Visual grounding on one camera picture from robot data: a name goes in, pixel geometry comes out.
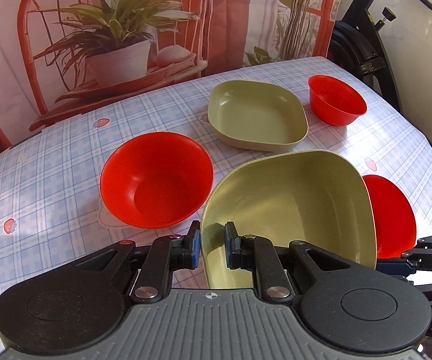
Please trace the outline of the printed room backdrop cloth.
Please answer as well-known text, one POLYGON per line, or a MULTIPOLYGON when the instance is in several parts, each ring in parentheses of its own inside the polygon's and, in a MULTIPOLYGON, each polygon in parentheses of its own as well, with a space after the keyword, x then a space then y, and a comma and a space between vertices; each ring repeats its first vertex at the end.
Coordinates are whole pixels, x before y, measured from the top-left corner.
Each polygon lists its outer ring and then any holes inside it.
POLYGON ((324 56, 340 0, 0 0, 0 153, 185 80, 324 56))

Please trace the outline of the black exercise bike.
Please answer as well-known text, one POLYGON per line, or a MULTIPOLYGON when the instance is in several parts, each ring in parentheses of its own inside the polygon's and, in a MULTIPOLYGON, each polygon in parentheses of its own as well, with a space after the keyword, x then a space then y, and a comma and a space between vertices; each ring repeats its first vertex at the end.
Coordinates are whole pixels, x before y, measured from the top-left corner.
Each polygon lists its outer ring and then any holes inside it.
POLYGON ((432 147, 432 0, 350 0, 329 58, 421 130, 432 147))

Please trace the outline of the green plate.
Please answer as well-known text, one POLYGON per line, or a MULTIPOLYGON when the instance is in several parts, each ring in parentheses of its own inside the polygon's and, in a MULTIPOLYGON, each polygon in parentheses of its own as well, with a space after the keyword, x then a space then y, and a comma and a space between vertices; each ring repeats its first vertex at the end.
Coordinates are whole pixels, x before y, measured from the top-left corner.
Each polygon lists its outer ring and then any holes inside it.
POLYGON ((369 268, 377 246, 370 197, 350 162, 326 150, 279 154, 223 177, 201 218, 201 252, 212 289, 247 288, 250 272, 226 265, 224 226, 275 246, 306 241, 369 268))
POLYGON ((305 109, 295 94, 254 80, 216 85, 207 117, 220 141, 246 150, 288 152, 309 132, 305 109))

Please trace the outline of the blue plaid tablecloth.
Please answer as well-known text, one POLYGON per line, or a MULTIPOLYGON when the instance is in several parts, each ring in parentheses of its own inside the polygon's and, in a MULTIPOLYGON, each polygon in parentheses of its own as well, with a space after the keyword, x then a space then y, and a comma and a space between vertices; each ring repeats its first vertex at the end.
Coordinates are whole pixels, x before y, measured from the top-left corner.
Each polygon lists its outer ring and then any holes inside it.
POLYGON ((222 143, 206 118, 211 90, 226 80, 256 80, 309 101, 307 81, 328 75, 347 82, 367 112, 347 127, 308 113, 299 150, 330 150, 361 174, 393 182, 408 198, 418 236, 432 235, 432 148, 426 137, 359 80, 321 57, 246 67, 154 90, 42 130, 0 154, 0 294, 8 287, 122 239, 147 245, 185 233, 189 222, 142 229, 102 223, 99 180, 107 158, 125 141, 153 131, 191 137, 210 154, 215 180, 260 157, 222 143))

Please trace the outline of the red bowl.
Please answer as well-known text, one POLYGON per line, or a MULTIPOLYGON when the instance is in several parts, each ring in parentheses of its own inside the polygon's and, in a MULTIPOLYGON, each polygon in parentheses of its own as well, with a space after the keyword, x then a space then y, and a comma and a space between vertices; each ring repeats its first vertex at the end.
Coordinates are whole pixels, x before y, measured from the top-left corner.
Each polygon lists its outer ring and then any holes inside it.
POLYGON ((100 194, 108 211, 136 228, 166 228, 193 215, 209 196, 214 170, 207 151, 173 132, 136 136, 106 160, 100 194))
POLYGON ((367 112, 364 98, 335 77, 314 75, 308 79, 308 86, 313 113, 329 125, 348 126, 367 112))
POLYGON ((364 175, 373 211, 377 258, 399 258, 416 244, 417 224, 403 192, 380 175, 364 175))

